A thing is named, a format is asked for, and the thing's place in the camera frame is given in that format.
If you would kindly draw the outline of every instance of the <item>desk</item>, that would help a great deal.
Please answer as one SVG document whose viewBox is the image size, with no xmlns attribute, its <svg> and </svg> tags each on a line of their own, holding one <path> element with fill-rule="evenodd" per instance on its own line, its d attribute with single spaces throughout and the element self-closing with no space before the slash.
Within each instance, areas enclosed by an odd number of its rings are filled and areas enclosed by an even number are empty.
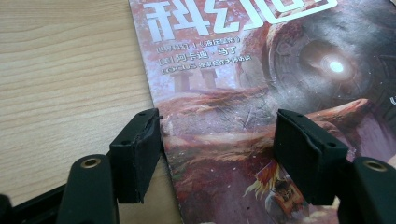
<svg viewBox="0 0 396 224">
<path fill-rule="evenodd" d="M 152 108 L 127 0 L 0 1 L 0 192 L 14 205 L 65 183 Z M 180 223 L 163 159 L 121 223 Z"/>
</svg>

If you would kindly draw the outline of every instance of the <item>glowing light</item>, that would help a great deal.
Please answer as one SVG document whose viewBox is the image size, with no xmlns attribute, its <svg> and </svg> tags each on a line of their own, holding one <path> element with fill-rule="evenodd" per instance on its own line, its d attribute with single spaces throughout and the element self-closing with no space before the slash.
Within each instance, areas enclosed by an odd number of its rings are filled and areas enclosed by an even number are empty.
<svg viewBox="0 0 396 224">
<path fill-rule="evenodd" d="M 344 71 L 344 66 L 339 63 L 339 62 L 331 62 L 329 64 L 330 69 L 332 69 L 332 71 L 336 72 L 336 73 L 341 73 Z"/>
</svg>

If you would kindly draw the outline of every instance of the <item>purple cover artwork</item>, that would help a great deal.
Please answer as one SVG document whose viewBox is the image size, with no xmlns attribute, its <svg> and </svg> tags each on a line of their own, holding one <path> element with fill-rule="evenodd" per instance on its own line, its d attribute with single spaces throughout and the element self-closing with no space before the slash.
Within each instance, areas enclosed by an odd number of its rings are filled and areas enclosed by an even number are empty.
<svg viewBox="0 0 396 224">
<path fill-rule="evenodd" d="M 276 111 L 396 165 L 389 0 L 130 0 L 185 223 L 337 223 L 273 157 Z"/>
</svg>

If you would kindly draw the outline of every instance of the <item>book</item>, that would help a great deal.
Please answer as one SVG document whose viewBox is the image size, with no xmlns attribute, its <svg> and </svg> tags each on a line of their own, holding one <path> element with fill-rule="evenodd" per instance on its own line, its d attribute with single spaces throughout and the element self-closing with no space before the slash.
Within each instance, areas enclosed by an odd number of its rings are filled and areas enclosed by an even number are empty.
<svg viewBox="0 0 396 224">
<path fill-rule="evenodd" d="M 337 223 L 273 155 L 276 111 L 306 114 L 347 159 L 396 165 L 389 0 L 130 0 L 185 223 Z"/>
</svg>

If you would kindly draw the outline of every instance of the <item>wooden surface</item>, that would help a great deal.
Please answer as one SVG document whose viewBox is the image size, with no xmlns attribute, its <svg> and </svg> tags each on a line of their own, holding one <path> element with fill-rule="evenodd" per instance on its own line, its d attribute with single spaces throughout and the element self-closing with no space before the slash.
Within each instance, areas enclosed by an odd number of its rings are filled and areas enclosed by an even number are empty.
<svg viewBox="0 0 396 224">
<path fill-rule="evenodd" d="M 0 192 L 14 205 L 65 183 L 153 107 L 127 0 L 0 1 Z M 163 159 L 121 223 L 180 223 Z"/>
</svg>

